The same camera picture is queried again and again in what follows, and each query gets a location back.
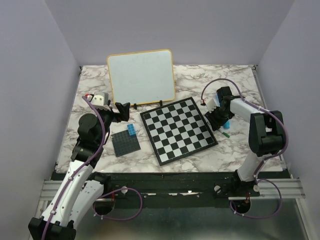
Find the yellow framed whiteboard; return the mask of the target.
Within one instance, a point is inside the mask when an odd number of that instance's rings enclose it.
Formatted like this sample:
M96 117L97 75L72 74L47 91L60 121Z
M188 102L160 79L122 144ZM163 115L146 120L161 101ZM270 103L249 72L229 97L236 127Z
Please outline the yellow framed whiteboard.
M146 105L176 98L171 50L112 54L106 61L114 103Z

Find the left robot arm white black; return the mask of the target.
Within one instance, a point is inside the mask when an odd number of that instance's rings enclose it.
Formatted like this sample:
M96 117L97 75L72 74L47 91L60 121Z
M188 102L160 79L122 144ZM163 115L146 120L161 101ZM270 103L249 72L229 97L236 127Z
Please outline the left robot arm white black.
M52 201L39 218L33 217L28 229L34 240L73 240L76 229L94 201L107 197L111 185L104 180L90 178L97 165L111 123L127 122L130 103L115 104L114 112L108 106L85 102L94 113L86 113L78 121L78 138L72 150L67 173Z

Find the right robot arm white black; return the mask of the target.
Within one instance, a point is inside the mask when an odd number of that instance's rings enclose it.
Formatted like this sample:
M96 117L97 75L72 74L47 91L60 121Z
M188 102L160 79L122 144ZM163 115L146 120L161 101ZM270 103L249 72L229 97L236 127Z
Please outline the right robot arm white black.
M230 191L241 196L252 186L257 176L270 158L281 154L288 147L287 135L280 111L269 111L247 101L241 95L233 95L230 87L221 87L216 91L219 104L214 99L202 105L206 106L205 117L212 130L219 130L235 115L249 123L248 144L250 153L231 179Z

